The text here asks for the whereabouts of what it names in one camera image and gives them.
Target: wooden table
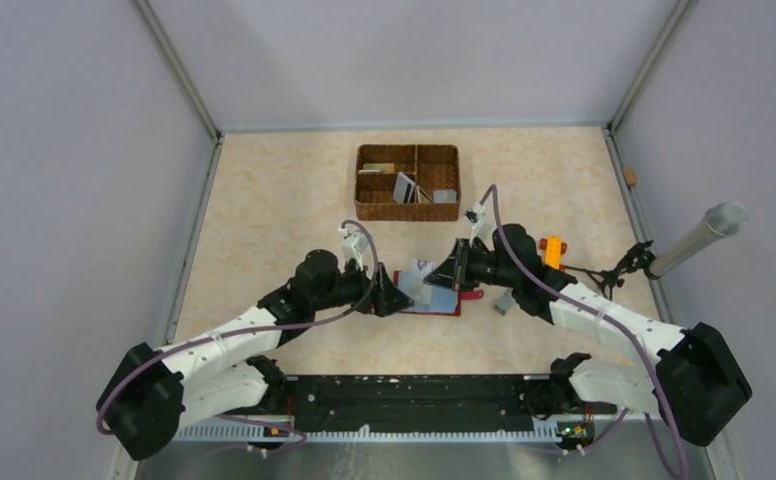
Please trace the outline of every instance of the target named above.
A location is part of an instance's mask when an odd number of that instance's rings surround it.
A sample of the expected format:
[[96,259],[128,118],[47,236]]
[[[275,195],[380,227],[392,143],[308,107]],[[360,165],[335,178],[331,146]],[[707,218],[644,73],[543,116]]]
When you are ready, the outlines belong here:
[[[308,251],[340,256],[337,227],[355,218],[353,166],[363,143],[457,145],[463,206],[496,183],[504,222],[523,224],[536,239],[562,237],[566,264],[611,268],[635,242],[597,127],[227,135],[176,341],[248,309],[282,285]],[[464,222],[366,225],[389,271],[407,268],[411,258],[440,263],[455,238],[469,233]],[[543,373],[574,351],[623,361],[517,307],[500,316],[491,307],[504,290],[484,290],[484,299],[463,303],[461,317],[353,314],[268,356],[289,374]],[[628,277],[615,299],[658,318],[643,275]]]

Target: wicker basket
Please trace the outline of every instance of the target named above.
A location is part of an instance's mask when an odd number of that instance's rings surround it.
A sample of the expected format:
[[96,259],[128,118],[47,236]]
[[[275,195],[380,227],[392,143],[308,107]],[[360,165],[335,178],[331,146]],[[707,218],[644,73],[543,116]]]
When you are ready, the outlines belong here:
[[[393,163],[432,195],[455,190],[456,203],[397,203],[397,173],[359,173],[366,163]],[[455,145],[362,145],[356,158],[356,215],[359,220],[452,222],[459,219],[462,190]]]

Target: yellow connector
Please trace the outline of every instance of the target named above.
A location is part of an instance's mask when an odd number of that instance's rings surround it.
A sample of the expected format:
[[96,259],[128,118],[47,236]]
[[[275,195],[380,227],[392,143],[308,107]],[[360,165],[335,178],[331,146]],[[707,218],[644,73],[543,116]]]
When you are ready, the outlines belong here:
[[568,251],[568,244],[556,235],[550,238],[542,238],[538,242],[539,248],[544,250],[544,263],[556,270],[562,269],[562,255]]

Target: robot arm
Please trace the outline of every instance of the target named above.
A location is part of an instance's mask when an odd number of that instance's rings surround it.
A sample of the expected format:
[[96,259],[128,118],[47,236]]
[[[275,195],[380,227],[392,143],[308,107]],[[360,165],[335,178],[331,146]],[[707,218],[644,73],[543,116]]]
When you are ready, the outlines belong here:
[[720,333],[700,323],[693,329],[655,321],[607,300],[559,270],[541,262],[535,240],[517,224],[504,225],[508,244],[543,283],[561,295],[600,312],[595,315],[551,295],[527,278],[506,252],[499,231],[491,251],[477,231],[485,231],[484,210],[466,214],[474,234],[457,239],[453,251],[426,279],[427,283],[468,291],[480,283],[512,289],[521,309],[547,322],[577,330],[633,360],[619,365],[574,353],[551,366],[551,380],[559,383],[557,398],[571,405],[606,402],[661,415],[654,385],[632,342],[602,316],[608,314],[629,330],[647,352],[676,418],[680,435],[698,445],[709,445],[752,395]]
[[[315,312],[349,305],[384,317],[411,306],[384,266],[368,278],[355,251],[345,255],[344,271],[325,250],[309,252],[285,285],[228,323],[191,340],[162,347],[146,343],[129,350],[97,402],[97,410],[135,460],[163,448],[176,432],[199,420],[258,404],[268,386],[284,380],[275,364],[256,355],[300,335]],[[106,405],[118,384],[152,362]]]

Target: silver cylinder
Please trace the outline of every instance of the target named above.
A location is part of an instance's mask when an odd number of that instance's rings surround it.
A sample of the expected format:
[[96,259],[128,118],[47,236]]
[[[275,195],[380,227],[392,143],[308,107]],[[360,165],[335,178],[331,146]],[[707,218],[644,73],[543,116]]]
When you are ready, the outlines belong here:
[[650,263],[648,272],[654,277],[661,277],[716,240],[738,233],[747,218],[747,209],[738,202],[725,202],[710,208],[696,227]]

